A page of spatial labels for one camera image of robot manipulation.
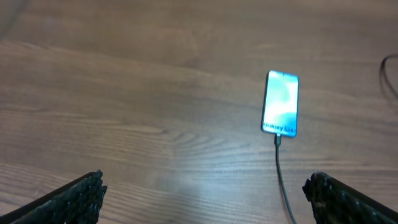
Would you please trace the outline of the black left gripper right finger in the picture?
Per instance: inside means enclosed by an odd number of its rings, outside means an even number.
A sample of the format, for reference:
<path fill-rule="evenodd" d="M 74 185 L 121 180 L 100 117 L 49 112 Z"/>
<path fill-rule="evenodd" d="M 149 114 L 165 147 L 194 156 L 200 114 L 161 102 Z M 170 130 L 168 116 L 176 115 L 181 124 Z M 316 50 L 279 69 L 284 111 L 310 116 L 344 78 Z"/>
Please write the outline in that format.
<path fill-rule="evenodd" d="M 302 189 L 317 224 L 397 224 L 397 212 L 324 172 Z"/>

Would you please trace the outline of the blue Galaxy smartphone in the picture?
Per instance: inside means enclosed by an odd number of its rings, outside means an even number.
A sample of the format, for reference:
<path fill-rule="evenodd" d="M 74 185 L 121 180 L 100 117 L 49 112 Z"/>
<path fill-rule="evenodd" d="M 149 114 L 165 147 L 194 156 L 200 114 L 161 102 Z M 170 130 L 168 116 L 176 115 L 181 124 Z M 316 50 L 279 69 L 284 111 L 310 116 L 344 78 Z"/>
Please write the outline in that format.
<path fill-rule="evenodd" d="M 270 70 L 266 77 L 261 129 L 289 138 L 297 135 L 299 77 Z"/>

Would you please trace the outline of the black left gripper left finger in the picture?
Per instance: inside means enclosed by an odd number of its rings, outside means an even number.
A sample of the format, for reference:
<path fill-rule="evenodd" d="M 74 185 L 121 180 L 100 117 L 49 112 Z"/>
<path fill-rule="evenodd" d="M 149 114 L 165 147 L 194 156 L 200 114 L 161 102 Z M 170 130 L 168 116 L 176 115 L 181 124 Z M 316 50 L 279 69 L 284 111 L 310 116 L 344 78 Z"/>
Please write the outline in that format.
<path fill-rule="evenodd" d="M 100 170 L 78 179 L 1 216 L 2 224 L 91 224 L 99 220 L 107 186 Z"/>

